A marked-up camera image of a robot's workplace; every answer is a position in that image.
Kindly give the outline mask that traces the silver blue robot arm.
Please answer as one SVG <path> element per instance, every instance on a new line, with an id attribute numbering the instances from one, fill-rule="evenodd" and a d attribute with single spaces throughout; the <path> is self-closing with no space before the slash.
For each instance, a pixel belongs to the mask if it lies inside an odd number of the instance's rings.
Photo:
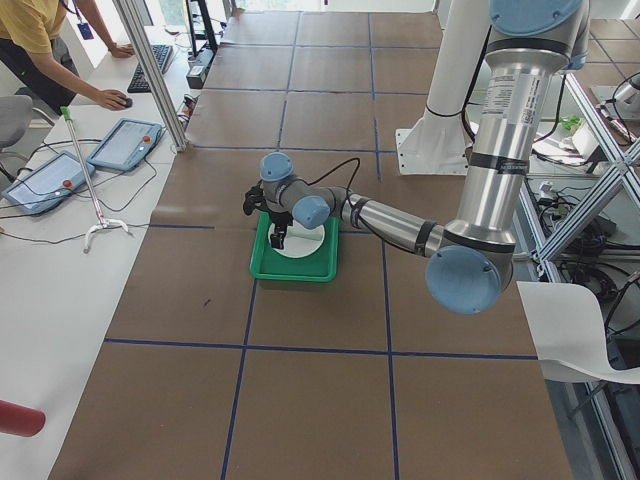
<path id="1" fill-rule="evenodd" d="M 273 152 L 260 162 L 261 209 L 274 225 L 270 245 L 289 233 L 312 237 L 340 218 L 425 257 L 426 285 L 450 311 L 491 308 L 512 276 L 514 209 L 529 169 L 542 107 L 554 74 L 584 65 L 589 30 L 585 1 L 488 1 L 481 52 L 491 76 L 456 217 L 439 225 L 359 195 L 299 178 L 292 160 Z"/>

